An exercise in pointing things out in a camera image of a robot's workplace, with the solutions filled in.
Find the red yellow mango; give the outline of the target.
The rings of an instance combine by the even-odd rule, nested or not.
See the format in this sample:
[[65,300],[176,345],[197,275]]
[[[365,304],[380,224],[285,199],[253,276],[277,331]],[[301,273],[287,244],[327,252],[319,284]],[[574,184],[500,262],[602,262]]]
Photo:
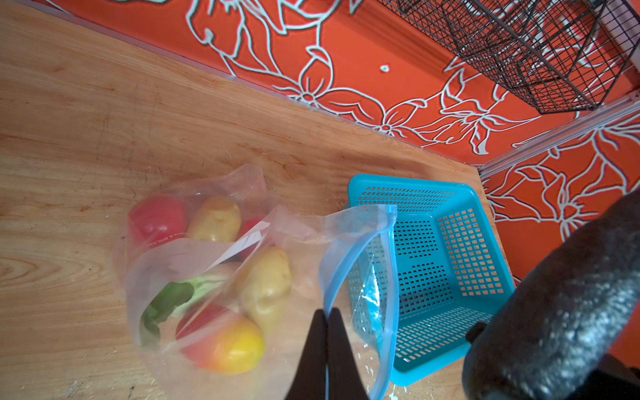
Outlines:
[[175,338],[195,367],[222,375],[254,369],[265,352],[262,331],[255,323],[215,303],[190,309],[178,323]]

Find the yellow-green pear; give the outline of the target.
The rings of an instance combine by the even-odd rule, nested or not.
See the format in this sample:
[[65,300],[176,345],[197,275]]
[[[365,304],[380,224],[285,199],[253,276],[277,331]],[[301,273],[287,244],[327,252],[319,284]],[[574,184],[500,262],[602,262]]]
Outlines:
[[234,242],[242,225],[242,215],[235,201],[226,197],[207,199],[195,213],[186,236],[211,242]]

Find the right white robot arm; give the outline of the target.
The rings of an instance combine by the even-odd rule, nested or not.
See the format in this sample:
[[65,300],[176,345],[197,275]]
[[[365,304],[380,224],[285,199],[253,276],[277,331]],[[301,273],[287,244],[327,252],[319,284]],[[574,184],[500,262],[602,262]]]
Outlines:
[[639,371],[608,355],[639,303],[639,194],[620,198],[467,333],[469,399],[636,399]]

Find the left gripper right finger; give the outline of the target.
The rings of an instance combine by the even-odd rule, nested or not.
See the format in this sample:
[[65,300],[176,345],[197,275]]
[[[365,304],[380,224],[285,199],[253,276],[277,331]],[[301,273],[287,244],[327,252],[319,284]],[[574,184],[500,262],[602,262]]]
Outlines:
[[368,400],[338,308],[328,316],[327,334],[328,399]]

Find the red apple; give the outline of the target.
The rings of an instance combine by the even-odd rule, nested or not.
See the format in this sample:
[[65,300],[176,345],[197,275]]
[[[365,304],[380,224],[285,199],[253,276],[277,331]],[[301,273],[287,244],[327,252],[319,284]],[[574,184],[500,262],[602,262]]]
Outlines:
[[[248,231],[250,231],[255,225],[257,225],[258,223],[261,222],[261,219],[259,218],[254,218],[251,220],[246,221],[246,223],[241,227],[239,233],[238,233],[238,237],[241,238],[243,237]],[[254,243],[251,246],[245,248],[243,251],[241,251],[238,256],[240,256],[241,260],[245,260],[246,258],[248,258],[250,256],[250,254],[253,252],[253,250],[255,250],[257,244]]]
[[128,212],[128,232],[136,246],[155,248],[185,235],[188,228],[182,201],[168,195],[155,195]]

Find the clear zip top bag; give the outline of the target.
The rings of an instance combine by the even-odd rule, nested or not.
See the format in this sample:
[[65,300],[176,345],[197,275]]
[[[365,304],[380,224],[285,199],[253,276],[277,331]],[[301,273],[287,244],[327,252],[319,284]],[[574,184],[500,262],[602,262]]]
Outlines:
[[398,328],[389,205],[305,216],[244,165],[134,205],[114,250],[170,399],[380,399]]

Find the red apple front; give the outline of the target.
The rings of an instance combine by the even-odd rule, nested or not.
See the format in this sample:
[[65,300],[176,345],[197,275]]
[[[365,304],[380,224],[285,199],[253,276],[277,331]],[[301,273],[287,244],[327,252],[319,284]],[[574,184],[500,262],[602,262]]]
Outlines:
[[[250,231],[255,225],[257,225],[258,223],[261,222],[261,219],[259,218],[254,218],[251,220],[246,221],[246,223],[241,227],[239,233],[238,233],[238,237],[241,238],[243,237],[248,231]],[[238,256],[240,256],[241,260],[245,260],[246,258],[248,258],[250,256],[250,254],[253,252],[253,250],[255,250],[257,244],[254,243],[251,246],[245,248],[243,251],[241,251]]]

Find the yellow potato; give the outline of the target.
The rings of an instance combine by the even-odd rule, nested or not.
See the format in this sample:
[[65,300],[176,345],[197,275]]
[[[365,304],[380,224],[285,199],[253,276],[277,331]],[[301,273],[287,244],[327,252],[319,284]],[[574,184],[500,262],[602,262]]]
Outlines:
[[288,255],[278,247],[256,251],[242,266],[236,281],[240,309],[265,336],[280,323],[291,288]]

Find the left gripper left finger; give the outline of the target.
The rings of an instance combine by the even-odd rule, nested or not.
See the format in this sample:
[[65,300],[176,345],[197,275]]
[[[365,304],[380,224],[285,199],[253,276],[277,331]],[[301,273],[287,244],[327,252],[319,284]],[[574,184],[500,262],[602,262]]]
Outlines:
[[323,310],[317,310],[286,400],[325,400],[327,395],[328,325]]

